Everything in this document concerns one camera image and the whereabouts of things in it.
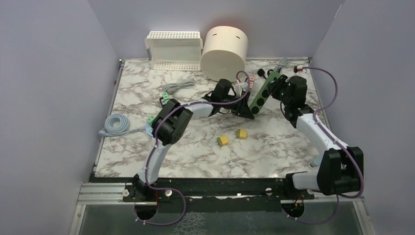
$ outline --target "purple wall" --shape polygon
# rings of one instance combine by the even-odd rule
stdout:
[[[415,1],[346,0],[312,65],[339,95],[334,133],[365,152],[366,206],[378,235],[414,234]],[[327,104],[333,84],[313,73]]]
[[[0,234],[69,232],[118,64],[86,0],[1,1]]]
[[[147,58],[150,30],[240,28],[248,57],[312,56],[344,0],[89,0],[120,58]]]

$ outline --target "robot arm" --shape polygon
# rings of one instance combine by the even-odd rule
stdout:
[[[180,105],[180,103],[174,99],[172,99],[166,104],[166,106],[162,109],[160,114],[153,121],[153,136],[154,131],[157,127],[157,123],[163,120],[163,118],[165,118],[165,115],[170,113],[178,105]],[[211,115],[212,110],[213,106],[210,104],[202,103],[188,106],[181,110],[181,113],[178,116],[175,116],[171,119],[170,123],[173,123],[173,125],[165,125],[166,127],[169,126],[169,128],[163,128],[163,134],[159,134],[162,144],[157,145],[156,149],[153,152],[150,152],[147,155],[147,158],[145,159],[145,162],[147,162],[150,157],[150,154],[152,154],[147,171],[147,179],[149,184],[153,184],[157,181],[159,177],[161,164],[163,163],[168,150],[170,149],[172,144],[175,144],[182,137],[182,134],[185,128],[187,127],[189,120],[201,117],[208,117]],[[156,144],[156,139],[154,137],[152,143],[153,146]],[[143,181],[143,183],[145,183],[145,168],[146,167],[144,164],[140,172],[138,173],[138,176]]]
[[[269,75],[263,87],[261,88],[254,101],[261,99],[261,96],[268,98],[270,95],[280,100],[285,108],[284,116],[291,122],[294,128],[297,128],[312,142],[321,155],[321,165],[319,168],[308,172],[297,172],[286,175],[286,179],[291,187],[296,189],[311,189],[321,191],[325,195],[340,194],[345,192],[358,191],[360,182],[357,170],[353,167],[350,160],[346,157],[345,152],[334,144],[327,135],[321,130],[314,121],[313,110],[305,104],[305,94],[307,90],[306,80],[299,76],[286,77],[278,72]],[[209,102],[226,103],[236,100],[236,96],[229,95],[231,83],[221,79],[214,91],[204,96],[204,100]],[[234,115],[254,119],[258,107],[255,105],[248,106],[249,93],[241,101],[231,105],[211,105],[207,103],[195,104],[188,107],[182,107],[177,110],[168,120],[162,124],[158,132],[159,145],[154,151],[150,152],[146,161],[150,158],[148,165],[148,183],[153,184],[158,179],[161,164],[172,144],[175,144],[183,135],[191,119],[209,117],[219,112],[221,108],[232,111]],[[155,130],[161,121],[171,113],[180,103],[171,99],[163,107],[158,116],[152,123],[153,136]],[[349,147],[342,141],[339,141],[351,153],[359,168],[363,171],[363,152],[358,147]],[[141,191],[146,188],[145,184],[145,165],[141,171],[135,175],[133,185]]]

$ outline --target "white perforated crate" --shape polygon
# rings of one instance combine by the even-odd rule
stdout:
[[[150,31],[145,45],[154,70],[200,70],[203,49],[200,32]]]

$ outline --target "light blue cable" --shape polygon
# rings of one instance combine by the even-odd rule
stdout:
[[[105,120],[105,130],[99,131],[100,136],[122,136],[128,133],[145,130],[145,126],[139,127],[136,129],[128,130],[130,127],[130,121],[124,114],[111,114]]]

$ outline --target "yellow cube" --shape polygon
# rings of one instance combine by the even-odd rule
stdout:
[[[227,145],[229,143],[228,137],[226,136],[218,137],[218,143],[219,143],[219,146],[221,147]]]
[[[244,129],[238,129],[238,131],[236,132],[236,137],[238,138],[238,139],[246,139],[246,137],[247,137],[247,135],[248,135],[248,132],[247,132],[247,130],[244,130]]]

